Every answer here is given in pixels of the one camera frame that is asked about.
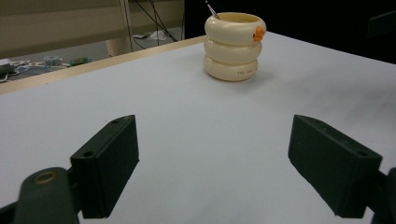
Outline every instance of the cream ceramic cup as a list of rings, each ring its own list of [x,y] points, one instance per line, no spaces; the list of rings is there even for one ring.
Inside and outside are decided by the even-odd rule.
[[[204,69],[218,79],[241,81],[253,77],[262,52],[265,22],[251,14],[218,13],[205,22]]]

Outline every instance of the dark background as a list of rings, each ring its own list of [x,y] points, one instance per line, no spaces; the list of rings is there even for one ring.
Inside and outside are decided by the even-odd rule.
[[[267,31],[305,42],[396,63],[396,27],[367,37],[368,21],[396,10],[396,0],[377,1],[231,1],[209,0],[216,12],[245,12],[261,17]],[[205,35],[211,15],[205,0],[185,0],[185,37]]]

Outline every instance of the floor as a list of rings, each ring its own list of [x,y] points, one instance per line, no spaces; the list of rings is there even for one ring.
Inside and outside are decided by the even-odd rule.
[[[146,34],[138,34],[145,35],[146,38],[134,38],[133,50],[138,51],[141,49],[149,49],[184,39],[182,27],[170,28],[167,32],[169,35],[166,35],[161,31],[158,35],[156,31]],[[57,66],[45,66],[44,58],[48,57],[57,58],[59,60]],[[71,61],[75,59],[86,58],[91,60],[91,62],[94,62],[108,57],[111,56],[108,54],[106,41],[103,41],[67,49],[56,49],[21,57],[9,58],[12,63],[19,63],[21,66],[16,69],[18,73],[8,74],[7,77],[0,76],[0,83],[37,76],[59,69],[65,69],[67,65],[71,64]]]

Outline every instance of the white table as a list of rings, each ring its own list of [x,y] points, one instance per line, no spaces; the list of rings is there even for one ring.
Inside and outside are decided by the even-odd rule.
[[[28,175],[69,168],[109,121],[136,115],[140,162],[111,216],[81,223],[370,223],[368,208],[364,219],[336,217],[298,174],[291,124],[299,114],[332,125],[382,155],[387,174],[396,65],[269,32],[256,76],[224,82],[203,70],[202,40],[0,95],[0,205]]]

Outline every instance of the table surface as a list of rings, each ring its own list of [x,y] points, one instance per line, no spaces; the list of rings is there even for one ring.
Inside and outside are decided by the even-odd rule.
[[[336,217],[288,158],[293,116],[396,165],[396,65],[267,32],[256,76],[214,79],[204,36],[0,86],[0,206],[113,119],[136,115],[140,162],[107,219],[81,223],[370,223]]]

